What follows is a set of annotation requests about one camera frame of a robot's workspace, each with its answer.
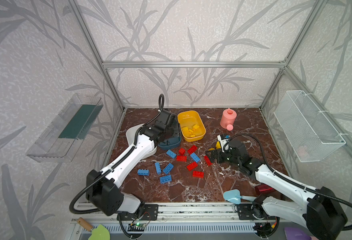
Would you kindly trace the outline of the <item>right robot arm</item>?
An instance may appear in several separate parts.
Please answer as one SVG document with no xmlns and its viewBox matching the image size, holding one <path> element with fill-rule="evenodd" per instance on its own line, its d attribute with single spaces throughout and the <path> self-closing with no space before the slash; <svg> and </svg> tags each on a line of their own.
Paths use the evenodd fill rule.
<svg viewBox="0 0 352 240">
<path fill-rule="evenodd" d="M 252 158 L 245 144 L 219 136 L 220 149 L 208 150 L 209 160 L 229 161 L 245 176 L 266 184 L 289 198 L 258 196 L 253 205 L 266 215 L 278 217 L 307 228 L 319 240 L 335 240 L 340 232 L 352 230 L 352 203 L 342 200 L 326 187 L 317 189 L 272 168 L 262 151 L 262 160 Z"/>
</svg>

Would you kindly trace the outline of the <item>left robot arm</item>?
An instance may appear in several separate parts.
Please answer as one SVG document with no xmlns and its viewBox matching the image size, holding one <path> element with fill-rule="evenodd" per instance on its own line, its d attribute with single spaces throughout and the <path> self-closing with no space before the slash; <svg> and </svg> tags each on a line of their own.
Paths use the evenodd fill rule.
<svg viewBox="0 0 352 240">
<path fill-rule="evenodd" d="M 157 115 L 135 131 L 133 143 L 99 172 L 92 170 L 88 173 L 86 187 L 69 205 L 71 213 L 103 212 L 111 216 L 126 212 L 137 218 L 144 214 L 144 202 L 134 195 L 123 193 L 120 187 L 131 170 L 159 143 L 170 137 L 176 116 L 164 108 L 164 103 L 165 96 L 160 94 Z"/>
</svg>

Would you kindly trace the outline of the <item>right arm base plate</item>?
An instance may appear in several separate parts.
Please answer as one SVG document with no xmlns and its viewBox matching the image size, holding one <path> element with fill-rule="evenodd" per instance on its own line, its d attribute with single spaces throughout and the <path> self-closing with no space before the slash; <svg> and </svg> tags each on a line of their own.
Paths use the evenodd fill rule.
<svg viewBox="0 0 352 240">
<path fill-rule="evenodd" d="M 245 203 L 235 205 L 235 211 L 238 214 L 239 220 L 250 221 L 275 221 L 275 216 L 268 215 L 260 205 L 253 205 L 252 203 Z"/>
</svg>

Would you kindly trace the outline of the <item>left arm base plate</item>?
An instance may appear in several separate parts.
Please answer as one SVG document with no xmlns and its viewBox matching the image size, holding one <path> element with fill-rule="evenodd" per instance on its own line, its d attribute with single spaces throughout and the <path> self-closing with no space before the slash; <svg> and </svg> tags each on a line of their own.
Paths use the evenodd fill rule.
<svg viewBox="0 0 352 240">
<path fill-rule="evenodd" d="M 158 204 L 143 204 L 140 205 L 136 214 L 137 219 L 142 221 L 156 221 L 159 213 Z"/>
</svg>

